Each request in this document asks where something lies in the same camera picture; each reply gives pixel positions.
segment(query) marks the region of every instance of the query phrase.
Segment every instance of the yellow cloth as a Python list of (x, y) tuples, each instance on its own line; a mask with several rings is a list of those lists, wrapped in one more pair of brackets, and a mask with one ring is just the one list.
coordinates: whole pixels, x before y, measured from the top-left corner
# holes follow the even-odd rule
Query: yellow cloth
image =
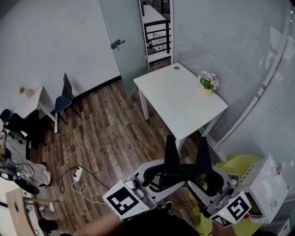
[[(216, 166), (226, 173), (237, 174), (242, 177), (249, 166), (259, 159), (260, 157), (248, 154), (228, 156), (226, 162), (217, 163)], [(197, 203), (191, 193), (189, 197)], [(195, 229), (200, 236), (207, 236), (212, 231), (212, 221), (200, 213), (198, 206), (193, 208), (193, 215), (195, 216)], [(260, 226), (261, 224), (252, 223), (250, 218), (248, 218), (242, 219), (235, 224), (234, 230), (237, 236), (251, 236)]]

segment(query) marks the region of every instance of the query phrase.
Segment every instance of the desk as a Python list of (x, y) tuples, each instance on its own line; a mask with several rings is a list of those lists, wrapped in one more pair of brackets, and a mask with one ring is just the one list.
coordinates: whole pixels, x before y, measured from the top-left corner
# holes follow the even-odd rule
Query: desk
[(147, 99), (175, 136), (178, 151), (186, 137), (210, 122), (202, 135), (206, 136), (228, 107), (215, 93), (203, 97), (198, 77), (179, 63), (138, 77), (134, 82), (145, 119), (149, 119)]
[(29, 98), (26, 95), (24, 95), (24, 98), (21, 100), (20, 103), (18, 103), (16, 106), (14, 106), (13, 112), (17, 113), (20, 117), (26, 118), (28, 115), (30, 115), (34, 110), (40, 108), (44, 111), (45, 114), (47, 114), (53, 121), (54, 121), (54, 131), (55, 133), (58, 132), (58, 122), (57, 122), (57, 114), (53, 116), (50, 111), (40, 102), (40, 96), (43, 91), (43, 86), (39, 86), (35, 90), (35, 94)]
[(8, 204), (14, 229), (18, 236), (35, 236), (34, 229), (29, 219), (29, 215), (24, 201), (57, 202), (56, 200), (44, 200), (23, 197), (23, 192), (21, 188), (7, 192), (6, 201)]

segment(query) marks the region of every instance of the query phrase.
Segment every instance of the white table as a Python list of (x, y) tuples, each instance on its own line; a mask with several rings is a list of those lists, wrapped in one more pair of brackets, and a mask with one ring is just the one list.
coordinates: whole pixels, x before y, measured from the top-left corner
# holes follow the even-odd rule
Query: white table
[(147, 99), (175, 136), (178, 151), (186, 137), (210, 122), (202, 135), (206, 136), (228, 107), (215, 93), (203, 96), (198, 77), (179, 63), (138, 77), (134, 82), (145, 119), (149, 119)]
[(23, 95), (24, 98), (18, 103), (17, 105), (14, 105), (12, 107), (13, 112), (17, 113), (20, 117), (26, 118), (28, 115), (30, 115), (33, 111), (40, 108), (44, 111), (45, 114), (47, 114), (53, 121), (54, 121), (54, 131), (55, 133), (58, 132), (58, 123), (57, 123), (57, 114), (53, 116), (50, 113), (50, 110), (41, 103), (40, 96), (43, 90), (43, 86), (39, 86), (35, 90), (35, 94), (29, 98), (25, 94)]

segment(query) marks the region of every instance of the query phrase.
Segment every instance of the flower pot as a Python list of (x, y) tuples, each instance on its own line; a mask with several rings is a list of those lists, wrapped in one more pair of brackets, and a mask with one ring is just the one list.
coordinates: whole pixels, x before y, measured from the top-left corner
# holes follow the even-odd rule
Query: flower pot
[(206, 97), (206, 96), (210, 96), (211, 94), (212, 94), (212, 89), (205, 89), (205, 88), (202, 88), (202, 90), (201, 90), (201, 93), (202, 93), (202, 95), (204, 96), (204, 97)]

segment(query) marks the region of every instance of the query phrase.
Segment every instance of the door handle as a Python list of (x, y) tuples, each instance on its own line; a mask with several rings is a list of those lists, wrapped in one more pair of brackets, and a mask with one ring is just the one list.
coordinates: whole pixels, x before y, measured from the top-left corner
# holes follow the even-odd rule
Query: door handle
[(121, 45), (122, 43), (124, 43), (125, 40), (121, 41), (120, 39), (116, 40), (114, 43), (111, 44), (111, 49), (114, 50), (115, 48), (119, 49), (119, 45)]

